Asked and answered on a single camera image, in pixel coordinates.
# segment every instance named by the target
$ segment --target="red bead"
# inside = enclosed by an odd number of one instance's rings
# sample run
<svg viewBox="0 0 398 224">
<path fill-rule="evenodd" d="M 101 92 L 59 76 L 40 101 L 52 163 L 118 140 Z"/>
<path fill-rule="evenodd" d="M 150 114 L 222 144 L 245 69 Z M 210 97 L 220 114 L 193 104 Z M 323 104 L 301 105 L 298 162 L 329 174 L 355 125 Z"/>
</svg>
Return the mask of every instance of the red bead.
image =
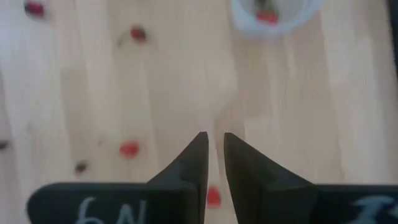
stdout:
<svg viewBox="0 0 398 224">
<path fill-rule="evenodd" d="M 145 42 L 147 39 L 145 30 L 141 26 L 132 26 L 130 30 L 130 36 L 137 42 Z"/>
<path fill-rule="evenodd" d="M 218 208 L 221 205 L 220 192 L 216 187 L 209 187 L 207 190 L 207 206 L 211 208 Z"/>
<path fill-rule="evenodd" d="M 137 141 L 125 142 L 120 146 L 120 154 L 125 158 L 132 159 L 139 153 L 139 144 Z"/>
<path fill-rule="evenodd" d="M 27 1 L 24 7 L 28 15 L 44 17 L 44 5 L 41 2 Z"/>
<path fill-rule="evenodd" d="M 259 11 L 257 13 L 257 19 L 260 21 L 268 22 L 270 24 L 277 24 L 279 17 L 272 11 Z"/>
</svg>

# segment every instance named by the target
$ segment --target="wooden table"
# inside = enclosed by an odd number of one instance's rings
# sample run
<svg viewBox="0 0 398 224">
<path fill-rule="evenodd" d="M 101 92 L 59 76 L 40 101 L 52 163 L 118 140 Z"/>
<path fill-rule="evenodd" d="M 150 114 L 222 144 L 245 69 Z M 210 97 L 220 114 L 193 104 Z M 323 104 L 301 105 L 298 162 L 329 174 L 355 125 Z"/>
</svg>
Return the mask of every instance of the wooden table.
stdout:
<svg viewBox="0 0 398 224">
<path fill-rule="evenodd" d="M 199 131 L 209 184 L 234 223 L 223 162 L 231 131 L 318 183 L 398 182 L 397 78 L 387 7 L 326 0 L 289 35 L 249 40 L 227 0 L 48 0 L 49 18 L 0 0 L 0 220 L 51 182 L 145 182 Z M 146 44 L 116 41 L 142 24 Z M 119 155 L 141 144 L 133 160 Z M 74 166 L 87 160 L 76 176 Z"/>
</svg>

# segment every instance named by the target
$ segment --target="small red object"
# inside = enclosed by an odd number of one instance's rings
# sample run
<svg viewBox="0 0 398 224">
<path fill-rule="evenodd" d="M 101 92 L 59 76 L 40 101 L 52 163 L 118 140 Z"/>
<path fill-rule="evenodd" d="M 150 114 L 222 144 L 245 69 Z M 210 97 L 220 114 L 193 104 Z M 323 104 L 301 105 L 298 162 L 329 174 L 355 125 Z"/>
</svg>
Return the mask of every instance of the small red object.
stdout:
<svg viewBox="0 0 398 224">
<path fill-rule="evenodd" d="M 147 39 L 147 34 L 145 33 L 144 28 L 141 26 L 132 26 L 130 30 L 130 36 L 137 42 L 145 42 Z"/>
<path fill-rule="evenodd" d="M 220 192 L 216 187 L 209 187 L 207 190 L 207 206 L 212 208 L 218 208 L 221 205 Z"/>
<path fill-rule="evenodd" d="M 137 141 L 128 141 L 120 146 L 120 154 L 125 158 L 132 159 L 138 155 L 139 144 Z"/>
<path fill-rule="evenodd" d="M 257 19 L 260 21 L 268 22 L 270 24 L 277 24 L 279 17 L 272 11 L 259 11 L 257 12 Z"/>
<path fill-rule="evenodd" d="M 25 12 L 30 16 L 44 17 L 44 5 L 37 1 L 27 1 L 24 4 Z"/>
</svg>

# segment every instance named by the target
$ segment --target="wooden surface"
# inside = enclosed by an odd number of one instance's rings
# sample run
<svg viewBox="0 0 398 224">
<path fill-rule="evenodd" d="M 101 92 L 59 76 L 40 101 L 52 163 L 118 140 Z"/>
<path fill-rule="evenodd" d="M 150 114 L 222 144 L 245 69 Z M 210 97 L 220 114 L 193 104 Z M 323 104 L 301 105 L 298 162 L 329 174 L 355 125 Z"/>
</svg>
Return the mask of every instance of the wooden surface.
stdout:
<svg viewBox="0 0 398 224">
<path fill-rule="evenodd" d="M 144 182 L 199 131 L 236 223 L 223 134 L 232 131 L 318 183 L 398 183 L 397 78 L 384 1 L 326 0 L 284 37 L 249 40 L 228 0 L 48 0 L 46 21 L 0 0 L 0 222 L 27 223 L 26 199 L 57 181 Z M 117 38 L 142 24 L 147 44 Z M 123 141 L 139 156 L 125 160 Z M 77 161 L 88 170 L 74 174 Z"/>
</svg>

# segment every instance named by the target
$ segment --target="wood grain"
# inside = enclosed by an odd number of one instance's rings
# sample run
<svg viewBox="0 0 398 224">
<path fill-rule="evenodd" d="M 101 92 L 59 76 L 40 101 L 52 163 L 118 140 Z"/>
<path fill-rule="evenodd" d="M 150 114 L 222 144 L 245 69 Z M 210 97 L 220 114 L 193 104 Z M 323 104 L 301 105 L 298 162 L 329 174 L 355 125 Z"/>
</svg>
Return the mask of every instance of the wood grain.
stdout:
<svg viewBox="0 0 398 224">
<path fill-rule="evenodd" d="M 292 33 L 251 40 L 228 0 L 46 1 L 41 21 L 0 0 L 0 220 L 56 181 L 145 182 L 210 139 L 207 223 L 236 223 L 223 161 L 231 131 L 318 183 L 398 183 L 398 98 L 387 7 L 325 1 Z M 149 41 L 119 37 L 133 24 Z M 137 140 L 134 160 L 119 155 Z M 74 174 L 78 161 L 88 170 Z"/>
</svg>

